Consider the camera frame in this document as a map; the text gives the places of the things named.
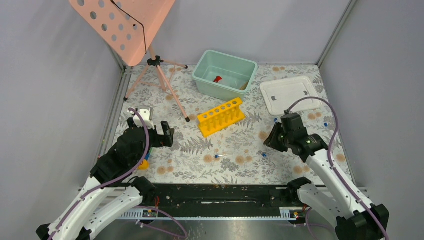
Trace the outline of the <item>white wash bottle red cap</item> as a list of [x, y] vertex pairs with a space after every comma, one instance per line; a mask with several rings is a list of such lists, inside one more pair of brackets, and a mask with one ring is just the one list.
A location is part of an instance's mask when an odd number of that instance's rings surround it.
[[228, 79], [227, 78], [222, 78], [221, 76], [217, 76], [214, 80], [214, 83], [220, 84], [220, 85], [228, 85]]

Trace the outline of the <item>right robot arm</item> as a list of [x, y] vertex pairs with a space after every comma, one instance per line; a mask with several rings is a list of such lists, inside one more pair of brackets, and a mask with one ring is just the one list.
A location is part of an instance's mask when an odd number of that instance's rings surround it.
[[318, 134], [309, 134], [297, 113], [288, 113], [276, 122], [264, 145], [279, 152], [291, 151], [324, 183], [328, 197], [309, 179], [301, 177], [287, 187], [287, 201], [293, 206], [302, 203], [326, 219], [340, 240], [388, 239], [389, 211], [374, 204], [340, 170], [329, 146]]

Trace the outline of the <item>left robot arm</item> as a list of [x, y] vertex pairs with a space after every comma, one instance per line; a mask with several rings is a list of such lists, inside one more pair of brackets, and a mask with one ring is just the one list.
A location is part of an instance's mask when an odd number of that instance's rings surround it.
[[158, 134], [156, 128], [145, 131], [131, 119], [128, 126], [111, 149], [98, 159], [66, 211], [56, 221], [37, 228], [36, 234], [41, 240], [93, 240], [123, 213], [158, 199], [156, 187], [145, 177], [136, 177], [131, 183], [123, 181], [151, 148], [172, 147], [175, 130], [166, 121], [161, 122], [163, 134]]

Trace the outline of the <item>yellow test tube rack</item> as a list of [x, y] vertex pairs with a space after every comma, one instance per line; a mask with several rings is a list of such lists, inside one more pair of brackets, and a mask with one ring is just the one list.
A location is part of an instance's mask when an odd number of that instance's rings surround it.
[[236, 97], [215, 108], [203, 112], [197, 116], [198, 128], [204, 138], [209, 137], [239, 121], [246, 116], [241, 111], [240, 105], [243, 103], [240, 97]]

